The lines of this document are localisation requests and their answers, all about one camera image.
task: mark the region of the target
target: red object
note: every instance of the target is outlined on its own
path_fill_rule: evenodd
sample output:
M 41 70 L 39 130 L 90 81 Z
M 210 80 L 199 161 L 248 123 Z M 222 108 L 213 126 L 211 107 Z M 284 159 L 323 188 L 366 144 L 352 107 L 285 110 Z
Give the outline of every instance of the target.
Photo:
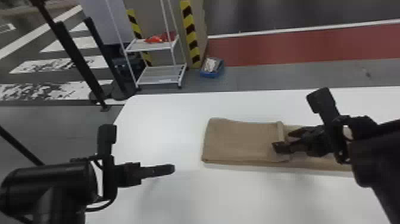
M 210 39 L 227 66 L 400 58 L 400 24 Z
M 162 33 L 162 35 L 160 37 L 161 37 L 162 41 L 168 42 L 167 32 Z M 175 37 L 176 37 L 176 32 L 175 31 L 170 31 L 170 37 L 171 37 L 171 41 L 174 41 Z
M 161 37 L 154 35 L 149 38 L 146 38 L 145 42 L 146 43 L 163 43 L 163 40 L 161 39 Z

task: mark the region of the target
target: table surface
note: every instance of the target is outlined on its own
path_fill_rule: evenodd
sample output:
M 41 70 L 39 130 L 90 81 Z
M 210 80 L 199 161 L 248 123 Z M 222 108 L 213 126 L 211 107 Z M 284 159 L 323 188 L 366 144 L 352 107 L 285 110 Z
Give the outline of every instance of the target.
M 208 119 L 317 125 L 305 96 L 312 90 L 138 95 L 115 121 L 116 163 L 176 165 L 173 175 L 119 189 L 87 223 L 388 223 L 371 189 L 352 173 L 204 164 Z M 377 122 L 399 117 L 400 87 L 331 89 L 342 114 Z

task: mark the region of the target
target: white panel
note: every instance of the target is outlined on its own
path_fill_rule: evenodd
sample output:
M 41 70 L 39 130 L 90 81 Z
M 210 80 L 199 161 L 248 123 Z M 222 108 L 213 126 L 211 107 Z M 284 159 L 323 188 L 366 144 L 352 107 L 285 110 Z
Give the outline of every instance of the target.
M 85 16 L 91 17 L 104 44 L 120 43 L 108 11 L 106 0 L 79 0 Z M 107 0 L 113 13 L 122 41 L 129 43 L 133 39 L 133 30 L 130 25 L 123 0 Z
M 113 80 L 99 80 L 100 85 Z M 1 101 L 31 100 L 85 100 L 89 99 L 90 88 L 85 81 L 59 83 L 1 84 Z
M 101 55 L 84 57 L 91 69 L 107 68 L 107 63 Z M 10 74 L 34 73 L 39 71 L 62 71 L 74 67 L 71 58 L 56 58 L 47 60 L 25 61 L 14 68 Z
M 79 23 L 75 28 L 70 30 L 70 32 L 79 32 L 79 31 L 86 31 L 89 30 L 88 27 L 85 25 L 84 22 Z
M 84 36 L 81 38 L 73 38 L 76 46 L 78 49 L 89 49 L 89 48 L 97 48 L 97 44 L 93 37 L 91 36 Z M 53 43 L 50 43 L 47 47 L 45 47 L 43 50 L 41 50 L 41 53 L 44 52 L 52 52 L 52 51 L 64 51 L 63 46 L 61 45 L 60 41 L 54 41 Z

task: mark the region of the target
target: cloth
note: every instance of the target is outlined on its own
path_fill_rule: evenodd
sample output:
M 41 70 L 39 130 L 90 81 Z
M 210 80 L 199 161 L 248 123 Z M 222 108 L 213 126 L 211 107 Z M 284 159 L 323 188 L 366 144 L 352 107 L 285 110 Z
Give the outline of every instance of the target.
M 287 134 L 300 126 L 277 123 L 247 123 L 212 118 L 205 131 L 202 161 L 205 163 L 273 167 L 296 167 L 317 170 L 350 171 L 338 164 L 333 155 L 309 157 L 303 152 L 292 155 L 275 153 L 272 142 L 288 141 Z

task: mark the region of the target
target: wall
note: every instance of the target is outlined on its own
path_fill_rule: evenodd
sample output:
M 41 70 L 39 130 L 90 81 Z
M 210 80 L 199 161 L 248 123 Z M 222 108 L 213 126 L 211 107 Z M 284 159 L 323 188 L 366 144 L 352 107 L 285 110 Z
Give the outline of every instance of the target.
M 119 43 L 105 1 L 106 0 L 79 0 L 85 16 L 90 16 L 94 20 L 104 44 Z M 133 32 L 130 28 L 123 0 L 108 1 L 123 42 L 131 42 L 133 40 Z

